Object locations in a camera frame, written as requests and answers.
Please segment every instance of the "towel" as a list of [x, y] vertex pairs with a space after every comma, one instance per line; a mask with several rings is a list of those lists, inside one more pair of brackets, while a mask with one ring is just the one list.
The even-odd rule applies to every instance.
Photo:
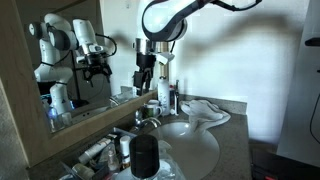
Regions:
[[191, 131], [204, 131], [227, 122], [230, 115], [206, 100], [180, 101], [181, 110], [189, 115]]

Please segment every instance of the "mirror frame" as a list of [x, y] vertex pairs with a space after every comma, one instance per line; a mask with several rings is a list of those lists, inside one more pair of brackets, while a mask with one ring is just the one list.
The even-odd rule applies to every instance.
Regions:
[[0, 88], [12, 116], [29, 167], [53, 156], [111, 123], [133, 113], [154, 92], [51, 134], [15, 0], [3, 0], [0, 10]]

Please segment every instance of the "white sink basin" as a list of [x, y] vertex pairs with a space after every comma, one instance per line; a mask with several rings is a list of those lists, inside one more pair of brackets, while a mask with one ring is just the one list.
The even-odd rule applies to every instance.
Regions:
[[190, 132], [189, 123], [165, 124], [149, 134], [172, 146], [168, 153], [178, 163], [187, 180], [205, 177], [219, 160], [219, 144], [215, 137], [208, 131]]

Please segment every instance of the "cup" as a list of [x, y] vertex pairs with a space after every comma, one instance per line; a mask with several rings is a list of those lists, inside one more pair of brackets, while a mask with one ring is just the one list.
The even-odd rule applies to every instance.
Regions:
[[149, 100], [149, 102], [147, 104], [144, 104], [144, 116], [145, 118], [148, 117], [159, 117], [162, 112], [163, 109], [160, 106], [160, 102], [158, 100], [155, 99], [151, 99]]

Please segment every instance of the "sink faucet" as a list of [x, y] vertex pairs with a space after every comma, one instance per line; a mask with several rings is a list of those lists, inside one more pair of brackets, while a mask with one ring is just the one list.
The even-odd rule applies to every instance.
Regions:
[[137, 110], [136, 114], [135, 114], [135, 127], [134, 127], [134, 129], [140, 130], [147, 123], [151, 123], [155, 128], [157, 128], [158, 126], [161, 125], [161, 122], [157, 118], [149, 117], [149, 118], [143, 119], [141, 111]]

